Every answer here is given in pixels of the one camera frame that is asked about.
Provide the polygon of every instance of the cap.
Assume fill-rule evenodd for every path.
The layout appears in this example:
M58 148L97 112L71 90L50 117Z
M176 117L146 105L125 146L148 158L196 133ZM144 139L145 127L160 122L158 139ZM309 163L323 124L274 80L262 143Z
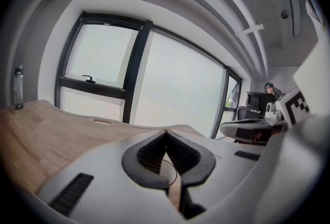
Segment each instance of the cap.
M274 87L274 85L272 83L266 83L265 84L265 90L267 89L267 87Z

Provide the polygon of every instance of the water bottle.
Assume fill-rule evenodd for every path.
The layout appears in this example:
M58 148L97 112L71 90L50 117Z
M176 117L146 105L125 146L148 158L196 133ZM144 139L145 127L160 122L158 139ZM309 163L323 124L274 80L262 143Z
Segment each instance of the water bottle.
M15 68L14 75L14 103L16 109L23 108L23 67Z

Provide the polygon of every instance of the light fixture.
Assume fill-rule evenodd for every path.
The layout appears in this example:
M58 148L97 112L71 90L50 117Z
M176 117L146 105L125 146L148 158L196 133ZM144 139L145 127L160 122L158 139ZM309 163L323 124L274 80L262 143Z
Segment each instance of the light fixture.
M287 10L283 10L280 17L281 19L286 20L289 17L289 12Z
M264 29L263 24L251 26L250 28L244 29L242 31L235 32L236 37L242 37L242 35L249 34Z
M291 12L292 12L292 25L293 25L293 36L300 37L301 29L301 12L299 0L290 0Z
M95 122L95 123L106 124L106 125L110 125L110 124L111 124L110 121L99 120L99 119L94 119L94 122Z

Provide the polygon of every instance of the desk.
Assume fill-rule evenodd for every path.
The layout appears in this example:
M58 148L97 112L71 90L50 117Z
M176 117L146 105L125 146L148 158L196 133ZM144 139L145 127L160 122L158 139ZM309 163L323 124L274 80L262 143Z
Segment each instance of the desk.
M179 130L202 136L192 127ZM164 127L142 127L96 117L66 113L48 101L39 100L0 110L0 154L9 177L18 186L35 193L54 173L86 151ZM171 186L169 198L179 203L180 177Z

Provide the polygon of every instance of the window handle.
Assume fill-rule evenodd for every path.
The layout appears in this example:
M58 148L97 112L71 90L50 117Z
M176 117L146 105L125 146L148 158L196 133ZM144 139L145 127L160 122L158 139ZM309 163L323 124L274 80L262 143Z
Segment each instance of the window handle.
M90 75L83 75L83 76L87 76L87 77L90 78L89 80L86 80L87 83L91 83L91 84L95 84L96 83L95 81L93 81L93 77L91 77Z

